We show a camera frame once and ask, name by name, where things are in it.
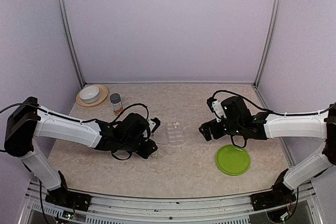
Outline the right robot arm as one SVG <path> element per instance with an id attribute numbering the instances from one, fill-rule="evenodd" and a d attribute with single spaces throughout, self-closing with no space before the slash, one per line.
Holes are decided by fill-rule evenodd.
<path id="1" fill-rule="evenodd" d="M 259 107 L 252 115 L 248 98 L 230 92 L 230 97 L 219 101 L 215 96 L 207 99 L 210 111 L 215 115 L 211 121 L 199 127 L 206 141 L 241 136 L 244 141 L 268 140 L 279 137 L 311 137 L 324 139 L 316 151 L 294 167 L 282 172 L 269 192 L 273 205 L 281 204 L 289 191 L 335 165 L 335 104 L 322 111 L 308 113 L 278 113 Z"/>

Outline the grey bottle cap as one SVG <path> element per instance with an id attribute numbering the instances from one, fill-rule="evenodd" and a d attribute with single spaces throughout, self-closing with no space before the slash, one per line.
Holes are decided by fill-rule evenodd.
<path id="1" fill-rule="evenodd" d="M 110 102 L 111 103 L 119 103 L 121 102 L 121 97 L 118 93 L 113 93 L 110 95 Z"/>

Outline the small white pill bottle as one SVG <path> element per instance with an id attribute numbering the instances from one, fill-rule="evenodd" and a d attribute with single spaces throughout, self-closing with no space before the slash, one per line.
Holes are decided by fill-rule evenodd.
<path id="1" fill-rule="evenodd" d="M 157 157 L 158 156 L 158 151 L 153 152 L 150 156 L 153 157 L 153 158 Z"/>

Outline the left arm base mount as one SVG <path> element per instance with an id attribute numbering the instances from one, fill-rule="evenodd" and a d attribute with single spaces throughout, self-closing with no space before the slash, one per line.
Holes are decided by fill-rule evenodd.
<path id="1" fill-rule="evenodd" d="M 45 201 L 48 203 L 85 212 L 89 209 L 91 199 L 92 197 L 88 194 L 78 193 L 63 187 L 49 190 L 45 197 Z"/>

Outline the clear plastic pill organizer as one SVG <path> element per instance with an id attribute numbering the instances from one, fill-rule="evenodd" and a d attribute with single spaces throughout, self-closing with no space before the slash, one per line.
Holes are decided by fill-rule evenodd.
<path id="1" fill-rule="evenodd" d="M 170 147 L 181 146 L 185 142 L 182 125 L 174 128 L 174 122 L 162 123 L 154 133 L 155 142 Z"/>

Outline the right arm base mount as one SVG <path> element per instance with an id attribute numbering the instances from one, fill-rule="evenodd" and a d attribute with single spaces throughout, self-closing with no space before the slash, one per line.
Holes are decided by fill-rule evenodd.
<path id="1" fill-rule="evenodd" d="M 294 191 L 283 183 L 273 185 L 269 191 L 252 194 L 250 198 L 254 211 L 285 205 L 297 200 Z"/>

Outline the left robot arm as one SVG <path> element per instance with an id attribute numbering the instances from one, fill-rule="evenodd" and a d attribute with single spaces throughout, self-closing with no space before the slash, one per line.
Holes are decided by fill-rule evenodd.
<path id="1" fill-rule="evenodd" d="M 68 190 L 62 173 L 48 163 L 35 138 L 48 137 L 81 144 L 109 152 L 113 158 L 117 158 L 116 152 L 122 151 L 147 159 L 157 151 L 151 136 L 161 125 L 158 118 L 129 113 L 123 120 L 114 119 L 112 122 L 81 120 L 51 111 L 39 105 L 35 97 L 9 107 L 15 111 L 7 119 L 5 153 L 19 158 L 64 206 L 73 201 L 74 195 Z"/>

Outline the orange label pill bottle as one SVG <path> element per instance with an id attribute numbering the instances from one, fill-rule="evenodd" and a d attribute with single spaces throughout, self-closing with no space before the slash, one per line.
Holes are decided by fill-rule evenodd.
<path id="1" fill-rule="evenodd" d="M 115 115 L 119 115 L 123 111 L 122 101 L 119 103 L 111 103 Z"/>

